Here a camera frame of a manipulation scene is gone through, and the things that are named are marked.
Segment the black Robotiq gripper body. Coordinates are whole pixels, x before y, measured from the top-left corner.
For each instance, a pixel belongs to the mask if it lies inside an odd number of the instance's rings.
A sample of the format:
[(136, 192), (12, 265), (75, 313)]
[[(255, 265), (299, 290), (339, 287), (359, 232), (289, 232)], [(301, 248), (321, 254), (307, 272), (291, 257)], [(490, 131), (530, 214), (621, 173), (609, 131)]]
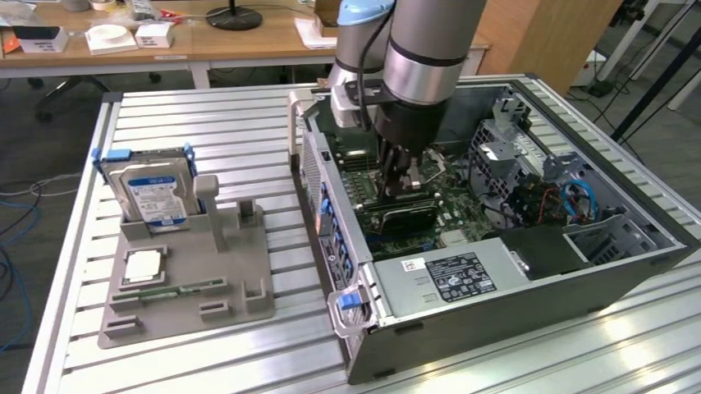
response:
[(409, 152), (423, 152), (434, 143), (444, 119), (444, 103), (414, 105), (382, 103), (375, 115), (375, 131), (382, 138)]

